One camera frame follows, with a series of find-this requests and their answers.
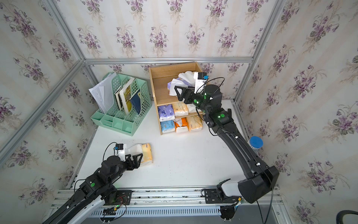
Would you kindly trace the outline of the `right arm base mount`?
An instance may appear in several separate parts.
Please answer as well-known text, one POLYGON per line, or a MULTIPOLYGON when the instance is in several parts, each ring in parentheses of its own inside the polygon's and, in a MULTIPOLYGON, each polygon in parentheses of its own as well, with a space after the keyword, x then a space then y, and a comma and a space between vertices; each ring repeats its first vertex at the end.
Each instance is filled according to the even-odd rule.
POLYGON ((231 179, 224 180, 216 188, 204 188, 200 191, 206 204, 233 204, 241 200, 242 194, 238 190, 237 182, 231 179))

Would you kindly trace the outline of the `orange yellow tissue pack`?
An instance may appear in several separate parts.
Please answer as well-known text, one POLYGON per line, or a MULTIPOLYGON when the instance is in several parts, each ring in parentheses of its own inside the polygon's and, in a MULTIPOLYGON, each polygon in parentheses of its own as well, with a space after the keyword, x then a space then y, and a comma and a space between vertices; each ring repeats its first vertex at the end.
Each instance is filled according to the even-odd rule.
POLYGON ((132 156, 142 154, 143 157, 142 157, 141 163, 140 163, 141 166, 142 165, 145 166, 145 165, 153 164, 152 148, 151 148, 151 145, 149 143, 136 144, 136 145, 126 149, 125 153, 127 155, 130 154, 132 156))

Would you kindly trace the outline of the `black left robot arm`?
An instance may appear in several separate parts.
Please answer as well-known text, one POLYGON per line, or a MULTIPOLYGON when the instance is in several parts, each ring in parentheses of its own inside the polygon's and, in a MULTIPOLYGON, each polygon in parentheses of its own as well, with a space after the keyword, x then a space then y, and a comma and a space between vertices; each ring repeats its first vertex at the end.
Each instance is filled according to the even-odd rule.
POLYGON ((142 158, 143 154, 128 154, 124 160, 116 155, 108 157, 44 223, 80 224, 96 209, 116 202, 117 189, 113 184, 125 171, 138 169, 142 158))

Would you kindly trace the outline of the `purple white tissue pack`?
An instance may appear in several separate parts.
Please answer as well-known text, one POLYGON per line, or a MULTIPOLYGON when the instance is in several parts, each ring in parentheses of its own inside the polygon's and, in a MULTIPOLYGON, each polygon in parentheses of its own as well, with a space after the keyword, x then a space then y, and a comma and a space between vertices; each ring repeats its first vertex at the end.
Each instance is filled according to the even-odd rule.
POLYGON ((177 78, 173 78, 168 84, 167 89, 169 91, 170 96, 176 96, 174 87, 182 86, 182 87, 194 87, 195 86, 195 79, 194 79, 193 71, 187 71, 184 73, 180 73, 177 78))

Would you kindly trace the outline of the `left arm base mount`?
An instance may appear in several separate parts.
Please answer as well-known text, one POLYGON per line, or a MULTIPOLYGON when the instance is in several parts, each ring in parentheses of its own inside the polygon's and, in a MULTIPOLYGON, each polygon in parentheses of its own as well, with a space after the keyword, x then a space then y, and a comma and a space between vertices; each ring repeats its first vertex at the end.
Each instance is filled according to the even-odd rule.
POLYGON ((113 190, 105 192, 104 201, 106 206, 114 205, 129 205, 131 202, 132 190, 113 190))

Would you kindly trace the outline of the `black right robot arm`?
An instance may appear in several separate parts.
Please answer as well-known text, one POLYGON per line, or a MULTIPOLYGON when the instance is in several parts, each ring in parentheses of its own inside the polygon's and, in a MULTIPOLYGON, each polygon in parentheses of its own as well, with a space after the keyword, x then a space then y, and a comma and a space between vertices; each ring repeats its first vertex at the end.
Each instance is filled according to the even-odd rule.
POLYGON ((194 104, 203 112, 204 122, 225 142, 243 170, 244 180, 226 180, 217 185, 219 197, 243 197, 248 203, 254 203, 273 191, 279 177, 278 169, 269 166, 244 140, 231 110, 222 108, 219 86, 207 85, 202 92, 195 92, 193 87, 175 86, 174 89, 179 101, 194 104))

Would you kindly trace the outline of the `purple wet wipes pack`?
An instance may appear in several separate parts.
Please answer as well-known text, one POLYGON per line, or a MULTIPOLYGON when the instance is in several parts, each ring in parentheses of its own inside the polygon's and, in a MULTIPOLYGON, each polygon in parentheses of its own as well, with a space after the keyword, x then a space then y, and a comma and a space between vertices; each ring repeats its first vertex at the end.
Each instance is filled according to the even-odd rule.
POLYGON ((175 112, 172 104, 158 106, 159 121, 170 121, 175 119, 175 112))

